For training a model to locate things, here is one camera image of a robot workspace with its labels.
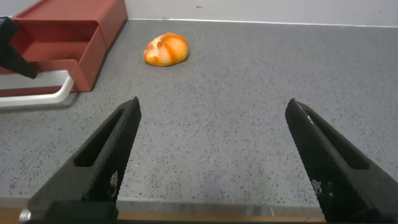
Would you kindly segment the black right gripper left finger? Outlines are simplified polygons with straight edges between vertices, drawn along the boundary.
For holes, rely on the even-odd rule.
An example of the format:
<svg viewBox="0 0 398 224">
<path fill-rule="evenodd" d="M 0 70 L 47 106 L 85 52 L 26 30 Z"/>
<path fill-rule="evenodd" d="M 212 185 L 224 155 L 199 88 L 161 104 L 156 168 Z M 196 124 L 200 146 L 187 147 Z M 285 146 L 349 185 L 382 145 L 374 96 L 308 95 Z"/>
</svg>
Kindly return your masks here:
<svg viewBox="0 0 398 224">
<path fill-rule="evenodd" d="M 114 223 L 141 120 L 138 98 L 118 106 L 21 211 L 21 223 Z"/>
</svg>

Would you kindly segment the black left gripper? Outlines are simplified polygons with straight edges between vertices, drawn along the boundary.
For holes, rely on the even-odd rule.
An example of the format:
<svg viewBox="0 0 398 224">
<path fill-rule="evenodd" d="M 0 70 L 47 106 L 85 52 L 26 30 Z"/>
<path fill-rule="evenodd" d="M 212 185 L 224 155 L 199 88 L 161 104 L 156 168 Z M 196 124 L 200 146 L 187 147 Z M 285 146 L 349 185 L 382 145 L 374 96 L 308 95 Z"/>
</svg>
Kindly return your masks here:
<svg viewBox="0 0 398 224">
<path fill-rule="evenodd" d="M 18 24 L 10 17 L 0 18 L 1 66 L 22 76 L 35 79 L 37 70 L 8 43 L 18 31 Z"/>
</svg>

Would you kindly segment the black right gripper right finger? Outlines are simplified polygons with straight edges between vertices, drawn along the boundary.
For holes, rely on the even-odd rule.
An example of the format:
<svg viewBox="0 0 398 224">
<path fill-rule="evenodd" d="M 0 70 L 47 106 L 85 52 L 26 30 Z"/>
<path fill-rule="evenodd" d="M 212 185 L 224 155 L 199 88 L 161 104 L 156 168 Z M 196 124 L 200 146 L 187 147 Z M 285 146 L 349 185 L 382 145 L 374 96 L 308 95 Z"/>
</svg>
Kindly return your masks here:
<svg viewBox="0 0 398 224">
<path fill-rule="evenodd" d="M 394 178 L 309 106 L 291 99 L 285 118 L 326 221 L 397 221 Z"/>
</svg>

